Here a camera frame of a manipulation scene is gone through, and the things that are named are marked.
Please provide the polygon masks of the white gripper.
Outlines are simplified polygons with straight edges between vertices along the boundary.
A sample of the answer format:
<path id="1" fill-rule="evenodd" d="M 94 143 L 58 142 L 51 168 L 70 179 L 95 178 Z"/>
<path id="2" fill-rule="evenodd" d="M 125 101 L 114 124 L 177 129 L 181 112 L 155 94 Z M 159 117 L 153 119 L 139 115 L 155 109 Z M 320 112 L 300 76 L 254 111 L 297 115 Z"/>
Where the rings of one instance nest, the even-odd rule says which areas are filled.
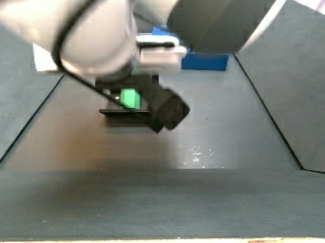
<path id="1" fill-rule="evenodd" d="M 141 34 L 138 36 L 137 72 L 149 74 L 178 73 L 188 48 L 170 35 Z"/>

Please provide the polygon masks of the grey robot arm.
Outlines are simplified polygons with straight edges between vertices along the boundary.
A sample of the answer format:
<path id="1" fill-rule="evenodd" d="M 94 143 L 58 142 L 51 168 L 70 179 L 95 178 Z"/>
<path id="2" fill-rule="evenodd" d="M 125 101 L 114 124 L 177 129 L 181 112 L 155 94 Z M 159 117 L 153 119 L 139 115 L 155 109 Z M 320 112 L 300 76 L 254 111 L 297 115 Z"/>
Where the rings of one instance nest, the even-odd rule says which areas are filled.
<path id="1" fill-rule="evenodd" d="M 0 0 L 0 25 L 64 68 L 102 76 L 139 62 L 139 35 L 157 27 L 197 53 L 242 49 L 277 0 Z"/>

